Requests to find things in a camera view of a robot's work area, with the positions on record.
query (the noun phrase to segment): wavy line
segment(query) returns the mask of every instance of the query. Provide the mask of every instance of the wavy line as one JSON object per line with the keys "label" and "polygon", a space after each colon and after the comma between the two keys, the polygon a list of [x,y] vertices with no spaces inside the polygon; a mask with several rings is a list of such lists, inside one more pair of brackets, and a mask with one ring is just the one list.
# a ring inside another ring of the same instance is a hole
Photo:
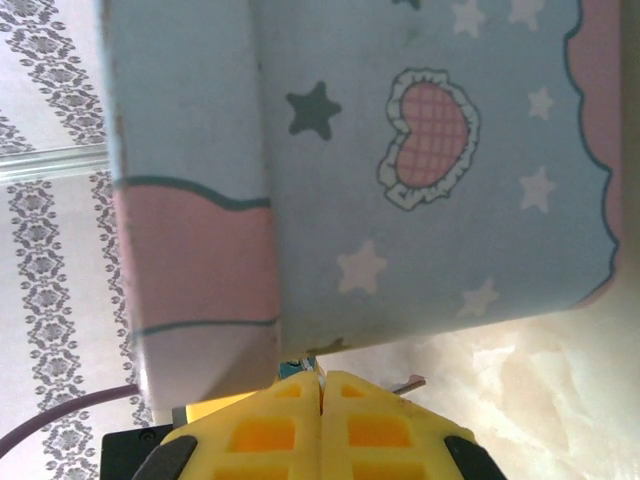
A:
{"label": "wavy line", "polygon": [[125,187],[135,186],[161,186],[175,188],[176,190],[184,190],[195,193],[196,195],[206,198],[217,206],[225,210],[240,212],[243,210],[251,210],[254,208],[270,208],[271,201],[268,198],[253,198],[250,200],[235,200],[226,197],[215,190],[200,185],[199,183],[182,178],[163,177],[159,175],[137,175],[126,178],[119,178],[113,183],[113,188],[122,189]]}
{"label": "wavy line", "polygon": [[580,29],[582,28],[582,24],[584,20],[582,1],[576,0],[576,2],[578,4],[578,22],[576,23],[575,27],[569,30],[564,36],[564,52],[563,52],[564,65],[567,71],[567,77],[569,79],[569,83],[571,84],[573,89],[576,91],[576,93],[580,97],[580,102],[578,104],[578,131],[580,133],[580,141],[582,142],[582,146],[587,152],[587,156],[591,159],[594,165],[600,168],[601,170],[607,172],[607,181],[605,183],[605,186],[602,192],[603,195],[602,195],[602,204],[601,204],[601,214],[602,214],[602,222],[604,223],[604,228],[607,232],[607,235],[609,236],[609,238],[614,244],[614,248],[611,253],[611,258],[609,260],[609,275],[607,275],[607,277],[604,280],[602,280],[587,295],[585,295],[579,302],[577,302],[577,304],[580,304],[584,302],[586,299],[588,299],[595,292],[597,292],[604,285],[606,285],[613,278],[615,274],[615,258],[620,248],[620,242],[618,238],[614,235],[613,231],[611,230],[611,227],[609,226],[609,222],[607,221],[607,197],[608,197],[609,187],[611,185],[611,179],[613,177],[613,170],[608,165],[598,160],[594,155],[593,151],[591,150],[591,148],[589,147],[589,144],[587,142],[587,138],[584,132],[584,120],[583,120],[583,110],[584,110],[584,104],[586,101],[585,94],[582,88],[580,87],[580,85],[578,85],[577,81],[573,77],[573,72],[571,71],[571,64],[569,60],[569,42],[571,41],[572,38],[578,35],[578,32],[580,32]]}
{"label": "wavy line", "polygon": [[133,332],[134,338],[149,337],[162,332],[171,332],[183,328],[197,327],[271,327],[276,324],[277,318],[272,320],[188,320],[186,322],[174,322],[154,327],[143,328]]}

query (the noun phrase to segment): wire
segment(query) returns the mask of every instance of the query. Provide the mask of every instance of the wire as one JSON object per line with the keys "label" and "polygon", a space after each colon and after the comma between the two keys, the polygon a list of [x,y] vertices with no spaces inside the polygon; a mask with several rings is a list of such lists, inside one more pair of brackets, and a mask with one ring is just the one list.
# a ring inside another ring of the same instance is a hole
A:
{"label": "wire", "polygon": [[137,385],[125,385],[122,387],[109,388],[99,392],[90,393],[79,398],[74,398],[68,402],[56,405],[49,410],[30,418],[22,425],[14,428],[11,432],[0,438],[0,459],[11,451],[16,445],[22,442],[32,433],[37,432],[45,425],[58,420],[65,415],[69,415],[77,410],[92,407],[100,403],[110,402],[119,398],[130,397],[140,393]]}

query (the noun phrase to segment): dark gray star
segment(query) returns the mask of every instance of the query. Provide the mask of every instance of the dark gray star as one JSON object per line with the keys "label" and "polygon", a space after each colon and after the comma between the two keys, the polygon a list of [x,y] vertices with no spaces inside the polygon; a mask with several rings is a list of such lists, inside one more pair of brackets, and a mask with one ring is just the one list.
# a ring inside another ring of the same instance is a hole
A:
{"label": "dark gray star", "polygon": [[393,3],[398,5],[399,3],[408,3],[413,7],[414,10],[420,10],[420,4],[422,0],[391,0]]}
{"label": "dark gray star", "polygon": [[289,93],[287,102],[295,111],[295,117],[289,126],[291,135],[314,130],[323,140],[331,139],[329,119],[340,113],[342,107],[327,98],[327,85],[324,82],[316,83],[306,95]]}

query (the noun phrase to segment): damask pattern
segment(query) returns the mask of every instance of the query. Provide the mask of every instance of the damask pattern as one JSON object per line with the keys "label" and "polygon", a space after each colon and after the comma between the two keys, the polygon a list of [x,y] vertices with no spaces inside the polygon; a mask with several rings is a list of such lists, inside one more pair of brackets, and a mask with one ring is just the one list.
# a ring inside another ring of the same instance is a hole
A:
{"label": "damask pattern", "polygon": [[103,109],[55,0],[0,0],[0,32],[77,145],[104,143]]}
{"label": "damask pattern", "polygon": [[0,113],[0,156],[33,151],[33,146],[18,129]]}
{"label": "damask pattern", "polygon": [[[89,181],[93,184],[91,188],[92,197],[97,202],[94,205],[94,210],[98,213],[96,220],[98,228],[102,231],[100,240],[103,244],[103,258],[107,261],[106,270],[110,274],[109,291],[112,292],[111,303],[115,306],[113,318],[120,327],[117,335],[122,339],[119,345],[120,356],[124,357],[122,367],[129,372],[127,383],[136,383],[137,376],[133,352],[131,351],[131,330],[126,314],[123,277],[120,269],[111,176],[108,172],[99,172],[91,175]],[[129,402],[135,407],[132,414],[134,425],[138,427],[150,426],[152,421],[151,411],[147,408],[142,397],[140,395],[132,396],[129,398]]]}
{"label": "damask pattern", "polygon": [[[74,352],[78,342],[69,305],[69,289],[65,287],[65,259],[58,240],[55,201],[49,191],[51,182],[30,182],[11,185],[7,192],[14,241],[19,245],[19,275],[24,308],[29,312],[30,357],[35,365],[33,378],[39,383],[35,393],[40,397],[38,408],[49,409],[62,402],[85,395],[80,374],[82,363]],[[46,464],[53,480],[88,480],[98,476],[96,451],[89,447],[93,439],[87,425],[89,412],[81,410],[51,423],[42,429],[47,434],[44,453],[51,460]]]}

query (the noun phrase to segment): star pattern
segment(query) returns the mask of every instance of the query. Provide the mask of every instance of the star pattern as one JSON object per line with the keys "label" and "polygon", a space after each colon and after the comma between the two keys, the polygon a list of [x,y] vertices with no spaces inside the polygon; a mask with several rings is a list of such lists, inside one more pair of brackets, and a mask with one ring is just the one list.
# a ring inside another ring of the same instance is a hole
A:
{"label": "star pattern", "polygon": [[465,5],[454,4],[451,6],[456,16],[453,24],[453,33],[467,32],[472,38],[478,38],[479,25],[484,23],[485,15],[478,8],[478,0],[468,0]]}
{"label": "star pattern", "polygon": [[368,240],[353,255],[339,255],[338,265],[343,274],[338,286],[340,293],[359,288],[373,295],[378,291],[377,277],[387,267],[387,260],[376,256],[373,241]]}
{"label": "star pattern", "polygon": [[400,3],[408,3],[413,7],[414,10],[420,10],[420,4],[422,3],[422,0],[392,0],[392,2],[395,5],[398,5]]}
{"label": "star pattern", "polygon": [[531,108],[529,109],[530,117],[540,117],[543,120],[551,118],[549,109],[553,107],[555,102],[549,96],[547,87],[542,87],[537,92],[530,93],[529,102],[531,103]]}
{"label": "star pattern", "polygon": [[295,117],[289,126],[289,133],[297,135],[305,130],[313,130],[323,140],[331,139],[329,119],[342,111],[340,104],[327,98],[327,85],[316,83],[306,95],[289,93],[287,102],[293,107]]}
{"label": "star pattern", "polygon": [[544,0],[511,0],[509,23],[524,22],[529,30],[538,30],[537,14],[544,8]]}
{"label": "star pattern", "polygon": [[500,298],[500,294],[493,288],[493,278],[488,278],[478,290],[463,292],[464,306],[458,312],[458,317],[475,315],[481,317],[487,307]]}
{"label": "star pattern", "polygon": [[540,167],[535,175],[520,178],[524,188],[524,198],[520,208],[526,210],[538,207],[542,213],[549,212],[549,194],[556,189],[556,184],[547,178],[547,170]]}

